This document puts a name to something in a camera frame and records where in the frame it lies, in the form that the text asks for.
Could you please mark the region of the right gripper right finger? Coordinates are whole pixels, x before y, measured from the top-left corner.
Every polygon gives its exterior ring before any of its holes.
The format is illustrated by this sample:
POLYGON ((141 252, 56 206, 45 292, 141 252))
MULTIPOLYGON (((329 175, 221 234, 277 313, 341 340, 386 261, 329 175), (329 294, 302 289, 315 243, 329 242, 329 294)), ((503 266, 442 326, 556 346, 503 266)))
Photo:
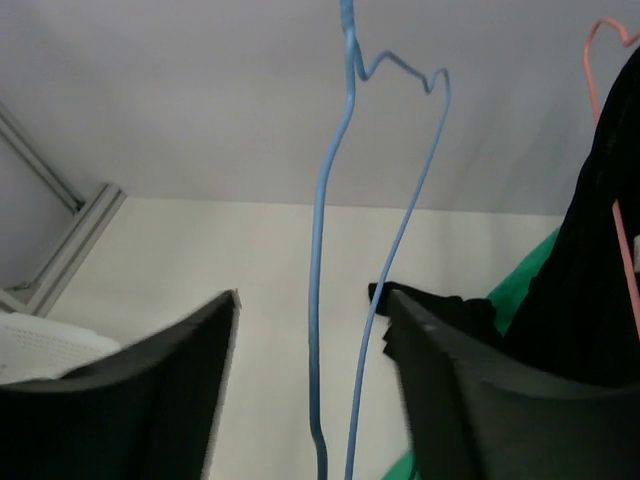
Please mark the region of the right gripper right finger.
POLYGON ((398 290, 388 311, 420 478, 638 478, 638 386, 537 370, 398 290))

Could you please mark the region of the green tank top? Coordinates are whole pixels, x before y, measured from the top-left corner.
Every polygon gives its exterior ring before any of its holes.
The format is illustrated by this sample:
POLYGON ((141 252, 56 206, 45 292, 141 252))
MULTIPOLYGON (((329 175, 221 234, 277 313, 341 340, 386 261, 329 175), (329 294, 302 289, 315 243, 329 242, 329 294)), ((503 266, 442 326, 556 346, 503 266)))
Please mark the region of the green tank top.
POLYGON ((553 230, 485 298, 438 296, 409 285, 387 281, 376 303, 376 314, 388 318, 389 294, 394 289, 401 290, 416 302, 433 308, 439 314, 452 311, 466 315, 469 318, 467 325, 474 333, 488 340, 499 340, 511 325, 532 280, 548 259, 558 233, 557 229, 553 230))

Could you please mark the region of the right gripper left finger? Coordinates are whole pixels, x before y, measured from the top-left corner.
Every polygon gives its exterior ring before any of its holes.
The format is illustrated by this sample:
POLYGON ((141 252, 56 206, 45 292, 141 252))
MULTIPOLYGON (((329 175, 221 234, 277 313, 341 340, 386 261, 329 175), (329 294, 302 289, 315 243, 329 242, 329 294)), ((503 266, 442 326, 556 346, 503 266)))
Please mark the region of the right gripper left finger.
POLYGON ((203 478, 238 314, 227 290, 58 379, 3 385, 2 478, 203 478))

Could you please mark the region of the black tank top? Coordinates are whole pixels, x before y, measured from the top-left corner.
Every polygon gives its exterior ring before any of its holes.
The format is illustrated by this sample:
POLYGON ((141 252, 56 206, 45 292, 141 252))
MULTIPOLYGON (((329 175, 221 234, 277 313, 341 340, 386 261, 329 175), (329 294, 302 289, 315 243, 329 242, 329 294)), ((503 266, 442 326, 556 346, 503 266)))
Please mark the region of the black tank top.
POLYGON ((488 340, 452 311, 444 322, 504 354, 561 377, 606 387, 639 380, 639 335, 612 213, 626 241, 639 235, 639 55, 616 78, 548 259, 511 325, 488 340))

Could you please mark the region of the light blue wire hanger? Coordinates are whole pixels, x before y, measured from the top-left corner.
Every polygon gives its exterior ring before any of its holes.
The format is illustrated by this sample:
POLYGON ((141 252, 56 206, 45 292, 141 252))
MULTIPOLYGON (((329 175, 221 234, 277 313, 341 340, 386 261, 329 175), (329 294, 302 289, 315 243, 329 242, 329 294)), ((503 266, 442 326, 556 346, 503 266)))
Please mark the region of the light blue wire hanger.
POLYGON ((434 158, 441 134, 443 132, 451 105, 451 83, 448 71, 439 68, 431 76, 426 76, 418 69, 411 66, 404 59, 390 50, 383 50, 376 55, 370 64, 364 63, 361 46, 356 29, 356 11, 352 0, 341 0, 340 21, 341 29, 345 37, 344 50, 344 70, 345 70, 345 105, 340 123, 333 136, 324 160, 319 169, 316 180, 316 188, 313 205, 312 231, 311 231, 311 254, 308 283, 308 390, 309 390, 309 427, 311 438, 316 452, 316 477, 326 479, 329 474, 329 454, 327 443, 321 423, 321 370, 320 370, 320 285, 321 266, 323 252, 323 234, 326 206, 326 193, 331 169, 341 146, 342 140, 349 127, 356 105, 356 81, 367 82, 376 72, 377 68, 384 61, 390 61, 404 70, 408 75, 416 78, 423 88, 425 94, 432 93, 436 81, 442 80, 445 88, 444 107, 435 130, 433 140, 418 177, 416 187, 406 208, 404 217, 399 225, 396 236, 391 244, 391 248, 379 275, 374 296, 370 303, 367 319, 362 334, 359 349, 358 362, 356 366, 355 382, 353 388, 352 405, 349 420, 349 431, 347 449, 345 457, 344 477, 351 479, 355 467, 355 455, 357 446, 357 433, 359 424, 359 413, 362 396, 362 386, 365 373, 366 357, 371 336, 375 310, 378 306, 382 294, 384 282, 387 280, 391 266, 405 234, 408 223, 416 207, 420 193, 424 186, 426 176, 434 158))

